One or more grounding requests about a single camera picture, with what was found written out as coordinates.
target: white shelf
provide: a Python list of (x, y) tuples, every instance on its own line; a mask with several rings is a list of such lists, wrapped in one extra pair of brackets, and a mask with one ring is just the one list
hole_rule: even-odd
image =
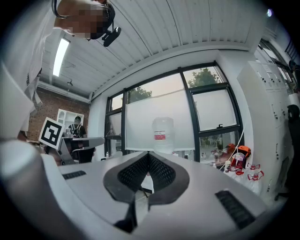
[(62, 123), (65, 126), (64, 129), (67, 129), (71, 124), (74, 123), (75, 117), (77, 116), (81, 118), (81, 124), (83, 124), (83, 119), (84, 119), (83, 114), (59, 109), (57, 114), (57, 121)]

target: orange object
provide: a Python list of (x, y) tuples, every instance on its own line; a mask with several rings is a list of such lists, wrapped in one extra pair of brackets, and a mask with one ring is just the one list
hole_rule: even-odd
[(230, 143), (228, 144), (228, 150), (227, 150), (227, 154), (231, 155), (235, 150), (235, 145)]
[(239, 152), (243, 153), (245, 155), (246, 160), (250, 157), (251, 155), (251, 149), (246, 146), (239, 146), (238, 147)]

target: tree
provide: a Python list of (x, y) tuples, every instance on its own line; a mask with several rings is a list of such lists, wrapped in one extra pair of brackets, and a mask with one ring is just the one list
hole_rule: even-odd
[(190, 88), (221, 83), (218, 75), (211, 73), (208, 68), (202, 68), (198, 73), (193, 72), (193, 77), (194, 78), (192, 80), (187, 82)]
[(128, 102), (134, 103), (152, 97), (152, 91), (147, 91), (142, 87), (137, 87), (128, 91)]

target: ceiling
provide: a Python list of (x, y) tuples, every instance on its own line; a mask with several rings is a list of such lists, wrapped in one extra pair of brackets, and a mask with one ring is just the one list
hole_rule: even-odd
[[(213, 42), (251, 46), (257, 18), (248, 0), (111, 0), (120, 37), (108, 48), (101, 39), (86, 41), (54, 30), (46, 39), (41, 81), (91, 98), (126, 69), (184, 45)], [(70, 40), (60, 76), (52, 75), (60, 39)]]

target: cable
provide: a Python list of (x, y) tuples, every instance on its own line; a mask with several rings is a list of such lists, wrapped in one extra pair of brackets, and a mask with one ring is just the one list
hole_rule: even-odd
[(235, 149), (234, 149), (234, 151), (232, 152), (232, 154), (231, 154), (231, 156), (228, 158), (228, 160), (227, 161), (229, 161), (230, 159), (231, 159), (231, 157), (233, 156), (233, 154), (234, 154), (234, 152), (235, 152), (235, 150), (237, 150), (238, 149), (238, 147), (239, 147), (239, 144), (240, 144), (240, 141), (242, 140), (242, 137), (243, 137), (243, 135), (244, 135), (244, 130), (245, 130), (245, 127), (246, 127), (246, 124), (244, 125), (244, 128), (243, 128), (243, 131), (242, 131), (242, 134), (241, 134), (241, 136), (240, 136), (240, 139), (239, 139), (239, 142), (238, 142), (238, 144), (236, 145), (236, 147), (235, 147)]
[[(105, 8), (107, 10), (107, 12), (109, 10), (109, 7), (105, 4), (97, 4), (95, 6), (101, 6), (102, 8)], [(57, 12), (57, 0), (52, 0), (52, 11), (53, 11), (54, 15), (57, 16), (58, 18), (66, 19), (66, 18), (70, 17), (70, 16), (62, 16)]]
[(69, 17), (69, 16), (59, 15), (59, 13), (57, 12), (57, 0), (52, 0), (52, 11), (53, 11), (54, 15), (57, 16), (58, 18), (66, 19)]

